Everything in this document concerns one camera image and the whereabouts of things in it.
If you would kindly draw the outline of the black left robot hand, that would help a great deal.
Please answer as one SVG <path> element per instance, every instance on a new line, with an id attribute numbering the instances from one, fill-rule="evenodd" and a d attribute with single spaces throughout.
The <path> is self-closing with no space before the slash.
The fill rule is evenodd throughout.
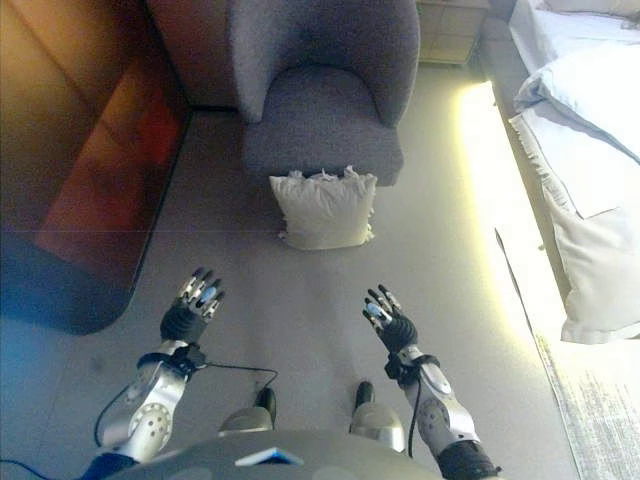
<path id="1" fill-rule="evenodd" d="M 197 268 L 179 289 L 160 324 L 163 341 L 198 343 L 225 292 L 212 270 Z"/>

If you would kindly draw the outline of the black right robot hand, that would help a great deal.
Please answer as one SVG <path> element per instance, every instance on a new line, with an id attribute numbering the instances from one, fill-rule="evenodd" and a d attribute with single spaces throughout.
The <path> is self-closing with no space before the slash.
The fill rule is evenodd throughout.
<path id="1" fill-rule="evenodd" d="M 387 351 L 397 354 L 417 343 L 417 330 L 413 321 L 403 312 L 395 295 L 384 285 L 368 289 L 362 314 L 369 321 Z"/>

